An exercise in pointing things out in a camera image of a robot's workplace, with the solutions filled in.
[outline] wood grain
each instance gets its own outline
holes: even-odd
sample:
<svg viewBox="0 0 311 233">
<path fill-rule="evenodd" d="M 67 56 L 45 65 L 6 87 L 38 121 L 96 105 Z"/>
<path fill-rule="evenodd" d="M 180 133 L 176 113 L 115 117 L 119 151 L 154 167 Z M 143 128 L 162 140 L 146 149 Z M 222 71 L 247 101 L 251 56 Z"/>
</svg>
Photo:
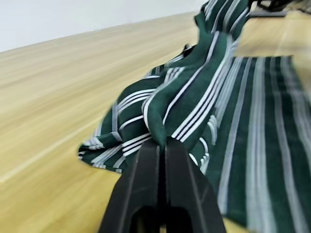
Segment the wood grain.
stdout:
<svg viewBox="0 0 311 233">
<path fill-rule="evenodd" d="M 95 233 L 119 175 L 77 159 L 110 104 L 194 44 L 194 14 L 0 53 L 0 232 Z M 251 19 L 237 54 L 294 55 L 311 96 L 311 17 Z M 229 233 L 246 232 L 226 221 Z"/>
</svg>

